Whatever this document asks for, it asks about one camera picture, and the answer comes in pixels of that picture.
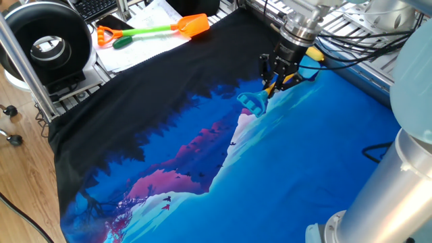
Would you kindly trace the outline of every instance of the chair wheel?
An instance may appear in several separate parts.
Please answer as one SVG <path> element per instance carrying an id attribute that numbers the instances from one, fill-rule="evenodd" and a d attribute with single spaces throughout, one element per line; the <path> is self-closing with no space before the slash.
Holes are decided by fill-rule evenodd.
<path id="1" fill-rule="evenodd" d="M 6 115 L 10 115 L 11 117 L 14 117 L 18 114 L 18 110 L 13 105 L 10 105 L 6 107 L 6 110 L 4 110 L 3 113 Z"/>
<path id="2" fill-rule="evenodd" d="M 22 144 L 22 137 L 20 135 L 12 135 L 6 138 L 12 145 L 20 146 Z"/>

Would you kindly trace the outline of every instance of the toy shovel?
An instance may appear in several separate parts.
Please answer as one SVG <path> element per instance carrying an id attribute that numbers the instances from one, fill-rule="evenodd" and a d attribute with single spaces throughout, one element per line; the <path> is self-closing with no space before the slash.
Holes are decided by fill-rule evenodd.
<path id="1" fill-rule="evenodd" d="M 183 36 L 192 37 L 208 30 L 209 28 L 209 21 L 207 19 L 207 15 L 204 13 L 183 17 L 177 24 L 150 28 L 112 30 L 105 26 L 99 26 L 97 28 L 97 43 L 99 46 L 103 46 L 107 43 L 110 43 L 113 39 L 121 38 L 123 36 L 134 36 L 135 34 L 154 33 L 168 30 L 178 30 Z M 104 31 L 111 32 L 112 36 L 105 39 Z"/>

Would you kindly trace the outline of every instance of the keyboard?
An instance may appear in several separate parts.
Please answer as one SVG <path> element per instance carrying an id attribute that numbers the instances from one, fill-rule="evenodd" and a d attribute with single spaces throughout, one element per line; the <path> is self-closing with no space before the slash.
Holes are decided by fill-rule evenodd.
<path id="1" fill-rule="evenodd" d="M 74 6 L 85 21 L 91 22 L 115 9 L 117 4 L 115 0 L 81 0 Z"/>

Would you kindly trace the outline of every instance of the orange shovel blade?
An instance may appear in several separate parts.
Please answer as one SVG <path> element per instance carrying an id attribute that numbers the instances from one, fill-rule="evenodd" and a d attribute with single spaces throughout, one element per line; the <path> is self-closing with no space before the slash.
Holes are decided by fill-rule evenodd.
<path id="1" fill-rule="evenodd" d="M 209 28 L 209 21 L 205 13 L 186 16 L 178 22 L 178 31 L 186 37 L 200 34 Z"/>
<path id="2" fill-rule="evenodd" d="M 111 36 L 111 38 L 105 39 L 105 31 L 111 32 L 113 36 Z M 120 38 L 122 36 L 123 36 L 122 30 L 112 30 L 105 26 L 99 26 L 97 28 L 97 44 L 101 47 L 107 43 L 110 43 L 113 39 Z"/>

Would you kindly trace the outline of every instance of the white paper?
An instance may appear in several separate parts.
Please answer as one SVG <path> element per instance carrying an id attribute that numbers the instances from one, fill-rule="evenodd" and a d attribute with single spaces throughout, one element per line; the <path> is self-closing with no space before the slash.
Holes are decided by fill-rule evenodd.
<path id="1" fill-rule="evenodd" d="M 177 13 L 165 0 L 154 0 L 141 12 L 136 13 L 128 24 L 134 28 L 146 28 L 176 24 L 181 15 Z M 139 34 L 133 37 L 134 42 L 123 49 L 115 50 L 111 43 L 103 47 L 97 44 L 97 33 L 93 33 L 93 47 L 108 71 L 120 72 L 140 62 L 152 58 L 162 52 L 178 47 L 190 40 L 179 32 L 160 32 L 153 34 Z"/>

